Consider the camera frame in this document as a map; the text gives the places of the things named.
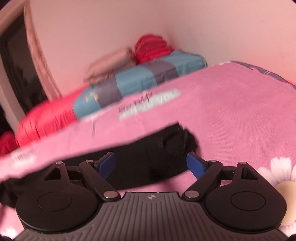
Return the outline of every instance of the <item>blue gripper pad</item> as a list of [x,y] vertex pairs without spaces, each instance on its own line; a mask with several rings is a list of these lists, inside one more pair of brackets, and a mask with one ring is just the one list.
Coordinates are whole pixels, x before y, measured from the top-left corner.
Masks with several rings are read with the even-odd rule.
[[204,160],[199,160],[191,153],[187,154],[186,162],[187,167],[193,173],[196,179],[199,179],[207,170],[207,162]]
[[95,167],[102,178],[106,179],[110,175],[115,167],[115,161],[115,153],[111,151],[96,161]]

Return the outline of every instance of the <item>gray stripe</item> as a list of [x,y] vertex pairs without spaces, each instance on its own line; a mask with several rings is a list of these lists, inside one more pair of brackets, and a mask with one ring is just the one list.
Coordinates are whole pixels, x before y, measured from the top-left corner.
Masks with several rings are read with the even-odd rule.
[[277,79],[277,80],[279,80],[279,81],[281,81],[281,82],[288,83],[288,84],[292,85],[292,87],[293,87],[294,89],[296,89],[296,85],[294,85],[294,84],[292,84],[292,83],[286,81],[283,77],[279,76],[278,74],[275,74],[275,73],[273,73],[273,72],[269,72],[269,71],[267,71],[267,70],[265,70],[265,69],[263,69],[263,68],[261,68],[261,67],[255,66],[255,65],[246,64],[246,63],[239,62],[239,61],[232,61],[232,62],[233,62],[233,63],[240,64],[240,65],[243,65],[243,66],[245,66],[245,67],[247,67],[247,68],[249,68],[249,69],[251,69],[251,68],[257,69],[260,73],[262,73],[262,74],[266,74],[266,75],[269,75],[269,76],[271,76],[271,77],[273,77],[273,78],[275,78],[275,79]]
[[178,77],[176,67],[168,62],[156,60],[153,62],[144,63],[143,67],[149,69],[159,85],[167,80],[171,80]]
[[118,102],[121,99],[122,95],[117,87],[115,77],[106,80],[96,89],[96,100],[101,108]]

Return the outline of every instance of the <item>red fabric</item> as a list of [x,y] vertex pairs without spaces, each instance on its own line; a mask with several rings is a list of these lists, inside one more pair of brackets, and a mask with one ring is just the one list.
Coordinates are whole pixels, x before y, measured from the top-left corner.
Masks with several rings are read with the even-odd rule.
[[83,88],[53,101],[44,101],[34,107],[20,122],[16,134],[19,147],[48,136],[77,121],[73,103]]
[[17,149],[15,135],[12,131],[6,131],[0,137],[0,156],[11,153]]
[[172,52],[161,36],[146,34],[135,44],[135,57],[139,64],[163,57]]

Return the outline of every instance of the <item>bed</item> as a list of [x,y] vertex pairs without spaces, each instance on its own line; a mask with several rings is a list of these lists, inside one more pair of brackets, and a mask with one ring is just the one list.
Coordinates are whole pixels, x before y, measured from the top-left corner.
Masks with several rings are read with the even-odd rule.
[[[136,104],[147,92],[150,101]],[[273,185],[294,180],[295,95],[295,85],[262,68],[235,61],[214,65],[127,96],[55,135],[14,151],[0,162],[0,181],[23,177],[70,156],[133,142],[176,122],[195,135],[197,153],[205,160],[216,159],[227,166],[245,161],[266,172],[271,168],[277,178]],[[270,183],[271,177],[265,176]],[[185,171],[129,191],[182,193],[195,180]],[[1,212],[2,235],[13,237],[23,230],[14,209],[2,207]],[[295,223],[281,226],[281,230],[291,235],[296,232]]]
[[125,96],[206,66],[203,57],[175,50],[168,56],[122,71],[101,84],[88,88],[84,86],[58,100],[45,101],[20,122],[17,143],[23,147],[118,102]]

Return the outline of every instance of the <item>beige folded cloth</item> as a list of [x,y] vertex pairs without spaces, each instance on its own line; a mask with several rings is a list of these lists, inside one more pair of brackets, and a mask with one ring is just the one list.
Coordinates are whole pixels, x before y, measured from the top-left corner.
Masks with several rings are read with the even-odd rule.
[[101,83],[135,65],[133,51],[130,48],[123,48],[93,62],[84,75],[84,81],[91,85]]

